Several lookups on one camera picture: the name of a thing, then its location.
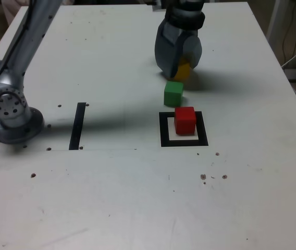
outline green cube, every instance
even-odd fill
[[[181,82],[168,81],[164,88],[164,105],[179,107],[183,96],[183,84]]]

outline black square outline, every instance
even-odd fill
[[[161,147],[188,147],[188,146],[208,146],[204,119],[201,111],[195,112],[196,131],[198,140],[170,140],[168,118],[175,117],[175,112],[159,112],[159,133],[161,135]]]

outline red cube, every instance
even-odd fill
[[[196,117],[193,107],[175,108],[176,134],[194,134]]]

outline table surface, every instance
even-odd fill
[[[60,8],[24,81],[52,127],[27,148],[0,143],[0,249],[296,249],[296,96],[247,3],[203,11],[183,104],[209,146],[161,147],[164,13]],[[78,102],[83,150],[69,151]]]

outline wooden block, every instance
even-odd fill
[[[178,71],[173,80],[175,81],[184,81],[186,80],[191,73],[190,63],[185,59],[181,58],[179,60]]]
[[[179,107],[183,96],[183,84],[181,82],[168,81],[164,88],[164,105]]]
[[[176,134],[194,134],[196,116],[193,107],[175,108]]]

